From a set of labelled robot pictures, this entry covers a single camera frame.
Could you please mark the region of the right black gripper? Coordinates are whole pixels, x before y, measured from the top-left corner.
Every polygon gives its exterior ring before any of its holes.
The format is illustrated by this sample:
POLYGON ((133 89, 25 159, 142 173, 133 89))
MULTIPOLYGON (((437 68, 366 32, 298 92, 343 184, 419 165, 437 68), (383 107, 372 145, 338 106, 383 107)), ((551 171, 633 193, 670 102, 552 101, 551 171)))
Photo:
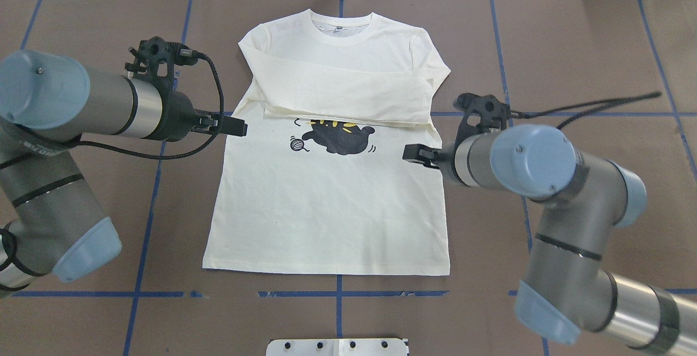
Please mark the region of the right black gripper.
POLYGON ((424 144, 408 144, 404 146, 402 159, 411 163, 423 163, 423 167, 439 169, 444 180, 458 181, 454 170, 453 146, 434 149, 424 144))

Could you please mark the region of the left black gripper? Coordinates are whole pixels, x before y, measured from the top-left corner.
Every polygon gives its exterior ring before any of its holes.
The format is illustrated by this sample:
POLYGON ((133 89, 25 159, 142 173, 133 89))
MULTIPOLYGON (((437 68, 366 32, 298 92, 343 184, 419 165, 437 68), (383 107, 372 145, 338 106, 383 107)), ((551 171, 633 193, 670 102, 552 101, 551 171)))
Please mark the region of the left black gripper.
POLYGON ((188 96, 179 91, 159 91, 162 115, 158 124, 158 140, 178 141, 199 122, 211 122, 209 134, 246 136, 247 123, 242 119, 224 119, 220 112, 194 109, 188 96))

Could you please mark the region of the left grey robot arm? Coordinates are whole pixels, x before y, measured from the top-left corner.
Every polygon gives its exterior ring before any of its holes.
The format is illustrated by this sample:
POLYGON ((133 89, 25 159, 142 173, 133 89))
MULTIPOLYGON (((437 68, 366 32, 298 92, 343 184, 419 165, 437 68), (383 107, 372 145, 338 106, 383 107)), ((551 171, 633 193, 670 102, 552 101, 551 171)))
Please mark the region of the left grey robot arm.
POLYGON ((54 274, 72 282, 119 256, 122 243, 70 150, 124 149, 84 133, 156 141, 191 131, 245 136, 247 124, 219 110, 197 110, 174 88, 174 66, 211 58, 154 39, 125 75, 89 69, 75 59, 20 50, 2 61, 2 190, 18 218, 2 226, 2 297, 54 274))

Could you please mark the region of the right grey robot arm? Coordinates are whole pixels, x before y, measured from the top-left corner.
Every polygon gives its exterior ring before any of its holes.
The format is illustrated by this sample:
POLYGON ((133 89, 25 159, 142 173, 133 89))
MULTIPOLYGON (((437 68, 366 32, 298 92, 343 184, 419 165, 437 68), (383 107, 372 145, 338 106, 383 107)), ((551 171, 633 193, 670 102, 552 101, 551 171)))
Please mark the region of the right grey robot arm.
POLYGON ((565 345, 586 331, 644 354, 695 354, 695 302, 602 269, 612 231, 646 208, 637 174, 538 124, 468 136, 448 149, 408 144, 403 159, 542 205, 516 292, 515 314, 528 329, 565 345))

